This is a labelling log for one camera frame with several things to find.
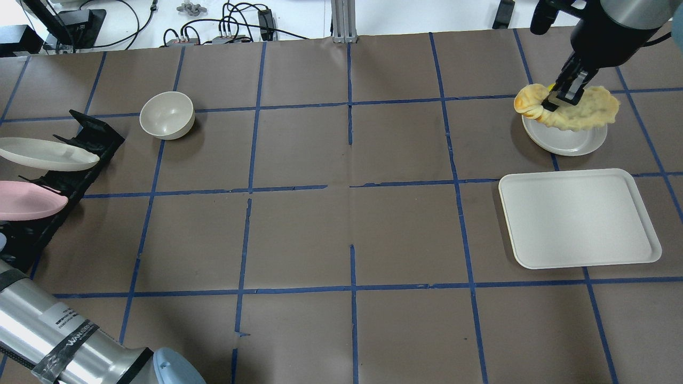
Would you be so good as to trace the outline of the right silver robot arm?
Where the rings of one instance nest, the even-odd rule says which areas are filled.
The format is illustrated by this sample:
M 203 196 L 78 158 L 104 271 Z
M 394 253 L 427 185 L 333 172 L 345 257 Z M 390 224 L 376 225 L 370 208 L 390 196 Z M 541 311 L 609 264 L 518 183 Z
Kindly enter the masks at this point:
M 573 1 L 539 1 L 531 20 L 531 32 L 546 34 L 559 12 L 579 19 L 571 33 L 573 53 L 563 64 L 542 107 L 556 111 L 576 106 L 584 88 L 602 68 L 627 62 L 640 48 L 664 41 L 652 36 L 674 17 L 681 1 L 587 1 L 583 8 Z

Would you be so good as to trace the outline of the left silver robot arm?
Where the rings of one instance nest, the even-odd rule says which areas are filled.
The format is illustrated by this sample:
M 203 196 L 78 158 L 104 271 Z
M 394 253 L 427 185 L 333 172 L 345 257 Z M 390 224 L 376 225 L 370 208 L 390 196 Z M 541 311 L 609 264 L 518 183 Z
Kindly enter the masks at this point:
M 171 348 L 127 348 L 1 263 L 2 353 L 41 383 L 203 383 Z

